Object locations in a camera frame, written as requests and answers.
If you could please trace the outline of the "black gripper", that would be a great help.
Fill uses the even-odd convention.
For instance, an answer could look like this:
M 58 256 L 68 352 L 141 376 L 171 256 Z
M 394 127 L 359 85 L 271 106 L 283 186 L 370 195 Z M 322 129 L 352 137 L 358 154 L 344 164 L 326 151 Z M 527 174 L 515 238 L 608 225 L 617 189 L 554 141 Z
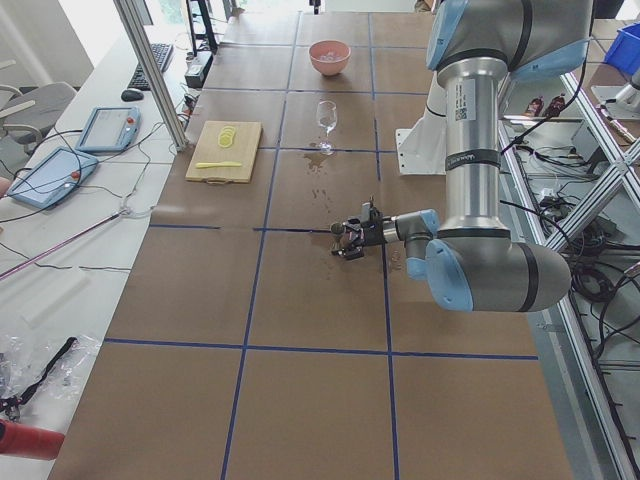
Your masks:
M 363 246 L 377 246 L 385 243 L 384 219 L 375 218 L 362 222 L 359 217 L 348 217 L 343 223 L 345 233 L 357 233 L 361 231 Z M 332 254 L 344 260 L 355 260 L 364 256 L 363 246 L 359 244 L 341 245 L 338 242 L 332 244 Z

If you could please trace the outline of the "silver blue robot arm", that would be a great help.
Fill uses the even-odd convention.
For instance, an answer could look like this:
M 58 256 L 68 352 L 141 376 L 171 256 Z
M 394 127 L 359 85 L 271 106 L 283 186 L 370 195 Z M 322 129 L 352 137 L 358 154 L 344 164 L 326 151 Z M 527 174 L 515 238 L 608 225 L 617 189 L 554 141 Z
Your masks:
M 409 277 L 448 310 L 528 312 L 559 302 L 571 274 L 557 252 L 515 242 L 499 217 L 500 83 L 556 77 L 586 58 L 589 1 L 447 1 L 426 64 L 445 94 L 446 215 L 385 216 L 366 203 L 331 231 L 335 256 L 402 242 Z

